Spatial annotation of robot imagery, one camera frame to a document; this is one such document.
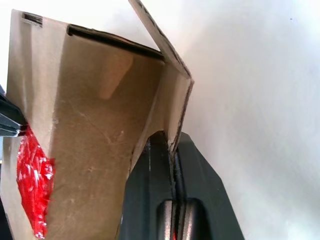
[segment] red plastic wrap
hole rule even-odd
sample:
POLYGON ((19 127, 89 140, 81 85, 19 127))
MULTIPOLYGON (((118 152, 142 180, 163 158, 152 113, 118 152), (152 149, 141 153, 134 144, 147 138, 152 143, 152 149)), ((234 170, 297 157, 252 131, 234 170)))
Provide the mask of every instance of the red plastic wrap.
POLYGON ((22 206, 34 235, 44 239, 47 233, 45 216, 54 187, 54 159, 46 157, 34 133, 28 127, 21 140, 17 160, 17 183, 22 206))

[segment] white wall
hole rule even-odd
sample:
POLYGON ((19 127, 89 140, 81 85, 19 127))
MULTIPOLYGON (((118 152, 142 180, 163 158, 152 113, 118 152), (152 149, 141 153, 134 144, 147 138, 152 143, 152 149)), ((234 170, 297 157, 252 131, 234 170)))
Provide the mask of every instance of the white wall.
MULTIPOLYGON (((10 4, 155 46, 124 0, 56 2, 10 4)), ((183 130, 221 176, 245 238, 320 239, 320 2, 143 2, 193 75, 183 130)))

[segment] brown cardboard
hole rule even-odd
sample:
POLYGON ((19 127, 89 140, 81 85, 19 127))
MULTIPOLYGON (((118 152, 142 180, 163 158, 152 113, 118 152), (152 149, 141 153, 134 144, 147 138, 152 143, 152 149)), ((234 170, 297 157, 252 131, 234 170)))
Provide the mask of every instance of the brown cardboard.
MULTIPOLYGON (((125 182, 149 135, 165 130, 175 150, 193 81, 141 3, 131 4, 162 54, 12 11, 7 97, 56 163, 48 240, 115 239, 125 182)), ((19 144, 4 140, 0 194, 14 239, 33 240, 16 183, 19 144)))

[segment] white background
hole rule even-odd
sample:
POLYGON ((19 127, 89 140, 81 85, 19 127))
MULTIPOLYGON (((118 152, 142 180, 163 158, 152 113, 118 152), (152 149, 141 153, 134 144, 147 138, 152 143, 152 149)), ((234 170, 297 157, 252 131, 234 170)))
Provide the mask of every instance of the white background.
MULTIPOLYGON (((0 5, 156 48, 125 0, 0 5)), ((183 130, 221 176, 247 240, 320 239, 320 2, 143 0, 195 86, 183 130)))

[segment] cardboard flap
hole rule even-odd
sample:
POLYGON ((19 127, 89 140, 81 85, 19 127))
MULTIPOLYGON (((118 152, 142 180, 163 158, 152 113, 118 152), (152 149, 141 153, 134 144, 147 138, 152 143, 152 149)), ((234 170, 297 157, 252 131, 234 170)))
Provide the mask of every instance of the cardboard flap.
POLYGON ((148 10, 140 0, 129 0, 136 14, 150 33, 155 44, 159 47, 167 62, 171 63, 186 78, 191 78, 190 71, 182 61, 175 48, 167 39, 166 35, 158 27, 148 10))

